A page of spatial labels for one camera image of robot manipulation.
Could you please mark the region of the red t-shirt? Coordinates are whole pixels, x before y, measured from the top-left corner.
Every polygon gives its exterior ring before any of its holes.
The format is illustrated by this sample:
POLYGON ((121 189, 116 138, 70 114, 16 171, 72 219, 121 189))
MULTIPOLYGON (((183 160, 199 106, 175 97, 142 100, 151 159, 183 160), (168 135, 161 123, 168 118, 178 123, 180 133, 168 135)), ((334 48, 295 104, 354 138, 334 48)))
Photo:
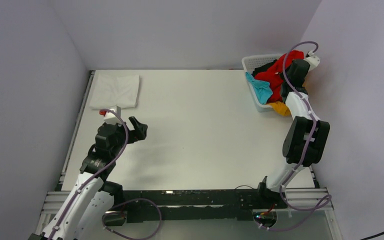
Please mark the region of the red t-shirt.
POLYGON ((283 72, 283 61, 285 55, 282 55, 277 62, 271 66, 266 72, 260 72, 254 78, 256 80, 261 80, 265 82, 269 82, 269 86, 273 92, 273 95, 269 98, 267 103, 273 102, 282 102, 282 97, 280 95, 281 85, 284 82, 281 78, 281 74, 283 72))

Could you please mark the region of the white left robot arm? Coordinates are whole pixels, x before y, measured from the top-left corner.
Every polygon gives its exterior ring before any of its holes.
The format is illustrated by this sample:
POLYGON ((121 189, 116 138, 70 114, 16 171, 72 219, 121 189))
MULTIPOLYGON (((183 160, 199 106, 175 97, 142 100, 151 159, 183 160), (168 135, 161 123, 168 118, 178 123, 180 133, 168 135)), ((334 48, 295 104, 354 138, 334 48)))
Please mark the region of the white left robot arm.
POLYGON ((98 128, 95 143, 82 162, 73 189, 49 224, 29 239, 79 240, 99 215, 123 205, 122 186, 107 179, 126 146, 145 140, 148 130, 148 125, 134 116, 129 121, 133 129, 118 117, 105 120, 98 128))

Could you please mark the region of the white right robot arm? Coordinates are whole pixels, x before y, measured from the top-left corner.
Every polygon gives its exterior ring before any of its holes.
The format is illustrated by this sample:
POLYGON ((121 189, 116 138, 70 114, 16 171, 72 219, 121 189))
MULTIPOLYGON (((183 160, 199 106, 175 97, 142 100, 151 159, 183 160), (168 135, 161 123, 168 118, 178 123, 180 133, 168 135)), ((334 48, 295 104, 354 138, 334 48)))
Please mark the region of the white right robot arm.
POLYGON ((280 75, 283 80, 280 95, 290 110, 292 124, 282 145, 284 164, 258 185, 255 200, 262 208, 269 207, 274 201, 279 202, 291 180, 322 158, 330 124, 314 113, 303 86, 310 68, 306 60, 294 59, 280 75))

